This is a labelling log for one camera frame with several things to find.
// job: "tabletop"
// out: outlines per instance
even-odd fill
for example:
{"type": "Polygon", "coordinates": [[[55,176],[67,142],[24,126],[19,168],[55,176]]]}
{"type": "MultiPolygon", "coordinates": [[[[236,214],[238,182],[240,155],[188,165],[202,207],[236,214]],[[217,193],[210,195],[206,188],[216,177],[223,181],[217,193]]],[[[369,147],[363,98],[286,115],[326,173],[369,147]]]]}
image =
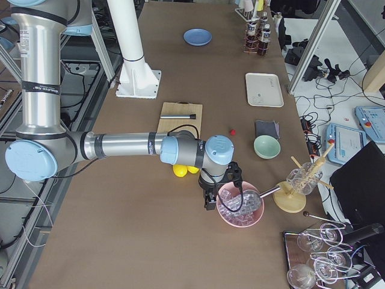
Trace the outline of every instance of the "tabletop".
{"type": "MultiPolygon", "coordinates": [[[[156,131],[164,102],[203,105],[201,138],[233,141],[245,181],[265,191],[309,159],[275,31],[268,53],[243,53],[245,22],[234,5],[145,3],[139,19],[146,62],[162,71],[155,100],[117,98],[110,90],[94,132],[156,131]],[[183,33],[204,28],[212,41],[190,46],[183,33]],[[284,106],[247,103],[245,74],[279,77],[284,106]],[[263,160],[253,151],[256,120],[275,120],[282,151],[263,160]],[[229,131],[236,130],[230,136],[229,131]]],[[[74,177],[30,288],[286,288],[283,231],[310,224],[265,198],[262,219],[234,228],[203,208],[198,175],[173,175],[157,156],[111,157],[74,177]]],[[[319,194],[306,210],[322,215],[319,194]]]]}

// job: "pink bowl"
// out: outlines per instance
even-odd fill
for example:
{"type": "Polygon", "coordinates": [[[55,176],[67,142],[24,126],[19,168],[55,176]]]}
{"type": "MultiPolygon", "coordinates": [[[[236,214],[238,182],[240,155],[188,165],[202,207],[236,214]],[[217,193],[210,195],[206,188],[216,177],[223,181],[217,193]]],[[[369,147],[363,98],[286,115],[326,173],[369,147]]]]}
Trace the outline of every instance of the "pink bowl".
{"type": "MultiPolygon", "coordinates": [[[[243,189],[243,191],[254,190],[257,193],[259,193],[259,191],[256,189],[256,187],[254,187],[253,185],[249,184],[248,182],[242,182],[242,189],[243,189]]],[[[239,189],[234,186],[233,182],[228,182],[227,184],[224,184],[219,189],[218,194],[220,194],[222,196],[221,193],[222,193],[223,190],[229,191],[231,193],[231,197],[236,197],[237,195],[240,194],[239,189]]],[[[237,227],[237,228],[246,228],[246,227],[250,227],[250,226],[255,225],[262,218],[263,211],[265,209],[265,204],[263,202],[263,199],[261,199],[261,205],[260,205],[259,209],[253,212],[253,222],[251,224],[249,224],[249,225],[239,226],[239,225],[235,224],[235,221],[236,221],[235,218],[232,218],[232,219],[229,219],[229,220],[225,219],[225,217],[219,211],[219,206],[220,205],[221,205],[221,201],[219,200],[219,197],[217,196],[217,211],[218,211],[219,215],[221,216],[221,218],[226,223],[228,223],[229,225],[232,225],[234,227],[237,227]]]]}

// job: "yellow ball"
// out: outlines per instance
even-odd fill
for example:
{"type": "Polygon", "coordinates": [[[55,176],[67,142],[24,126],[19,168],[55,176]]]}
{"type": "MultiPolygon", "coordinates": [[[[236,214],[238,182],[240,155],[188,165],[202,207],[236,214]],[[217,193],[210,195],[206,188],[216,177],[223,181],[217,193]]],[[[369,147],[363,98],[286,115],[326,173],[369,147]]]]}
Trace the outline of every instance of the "yellow ball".
{"type": "Polygon", "coordinates": [[[191,166],[188,166],[187,167],[187,170],[190,172],[190,173],[197,173],[199,172],[199,169],[197,167],[191,167],[191,166]]]}
{"type": "Polygon", "coordinates": [[[183,178],[185,175],[187,175],[187,166],[181,164],[174,164],[173,172],[176,176],[183,178]]]}

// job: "black monitor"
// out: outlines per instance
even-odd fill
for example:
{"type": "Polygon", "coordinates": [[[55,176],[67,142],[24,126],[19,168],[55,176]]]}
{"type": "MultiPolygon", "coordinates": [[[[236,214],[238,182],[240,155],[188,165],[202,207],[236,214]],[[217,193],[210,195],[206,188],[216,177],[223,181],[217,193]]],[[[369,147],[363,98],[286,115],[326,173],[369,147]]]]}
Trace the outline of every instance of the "black monitor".
{"type": "MultiPolygon", "coordinates": [[[[371,141],[330,178],[346,218],[359,229],[385,226],[385,156],[371,141]]],[[[385,279],[385,234],[363,240],[374,266],[385,279]]]]}

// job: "blue joint cap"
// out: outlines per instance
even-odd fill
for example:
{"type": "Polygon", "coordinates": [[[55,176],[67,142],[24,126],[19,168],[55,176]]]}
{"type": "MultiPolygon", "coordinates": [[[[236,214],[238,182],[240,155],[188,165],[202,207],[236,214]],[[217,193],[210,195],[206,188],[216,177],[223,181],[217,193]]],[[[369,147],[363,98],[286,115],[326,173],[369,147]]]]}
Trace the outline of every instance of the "blue joint cap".
{"type": "Polygon", "coordinates": [[[166,164],[176,164],[179,154],[179,145],[176,137],[163,138],[161,145],[161,162],[166,164]]]}
{"type": "Polygon", "coordinates": [[[8,2],[19,7],[31,7],[43,3],[45,0],[8,0],[8,2]]]}
{"type": "Polygon", "coordinates": [[[216,164],[225,166],[233,158],[234,145],[229,138],[223,135],[215,135],[209,138],[205,149],[209,158],[216,164]]]}
{"type": "Polygon", "coordinates": [[[50,178],[58,170],[54,155],[32,140],[14,141],[5,151],[5,161],[20,179],[31,182],[50,178]]]}
{"type": "Polygon", "coordinates": [[[71,36],[90,36],[92,33],[92,24],[83,26],[68,26],[63,34],[71,36]]]}

